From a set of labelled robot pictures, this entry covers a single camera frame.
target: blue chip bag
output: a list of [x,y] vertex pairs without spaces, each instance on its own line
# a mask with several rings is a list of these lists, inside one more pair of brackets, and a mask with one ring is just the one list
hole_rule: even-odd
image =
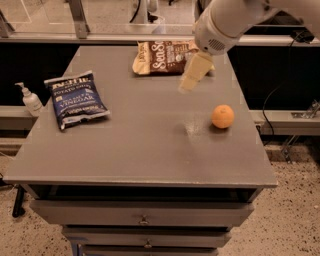
[[78,76],[45,80],[44,84],[50,90],[61,130],[110,114],[100,99],[91,70]]

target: snack bag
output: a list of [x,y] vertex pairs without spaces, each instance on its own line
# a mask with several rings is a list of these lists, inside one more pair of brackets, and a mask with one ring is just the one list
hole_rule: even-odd
[[182,74],[187,60],[198,51],[194,40],[138,43],[132,69],[139,75]]
[[61,130],[110,114],[97,92],[92,71],[49,79],[44,83],[50,90]]

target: drawer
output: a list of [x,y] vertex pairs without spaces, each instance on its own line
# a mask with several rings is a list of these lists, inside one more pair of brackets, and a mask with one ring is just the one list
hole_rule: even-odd
[[217,256],[216,249],[83,246],[85,256]]
[[247,203],[108,202],[34,200],[50,224],[121,226],[239,226],[253,211]]
[[151,247],[223,247],[228,232],[214,229],[170,228],[63,228],[63,235],[74,244]]

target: bottle pump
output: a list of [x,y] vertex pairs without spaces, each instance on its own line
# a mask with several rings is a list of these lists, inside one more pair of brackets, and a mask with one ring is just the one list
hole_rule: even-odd
[[23,93],[23,103],[29,110],[32,116],[38,117],[40,115],[40,110],[43,107],[39,97],[30,92],[28,88],[24,87],[24,83],[16,83],[15,85],[19,85],[22,88]]

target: floor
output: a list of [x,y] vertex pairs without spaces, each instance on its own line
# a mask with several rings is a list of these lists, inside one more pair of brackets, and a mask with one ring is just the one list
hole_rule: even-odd
[[[266,151],[278,179],[278,187],[264,190],[255,200],[255,211],[237,228],[219,256],[319,256],[320,255],[320,170],[319,153],[310,143],[291,149],[293,163],[284,160],[280,145]],[[4,174],[11,158],[0,157]],[[2,256],[71,255],[61,227],[49,225],[35,214],[25,196],[26,213],[12,217],[16,189],[0,188],[0,251]]]

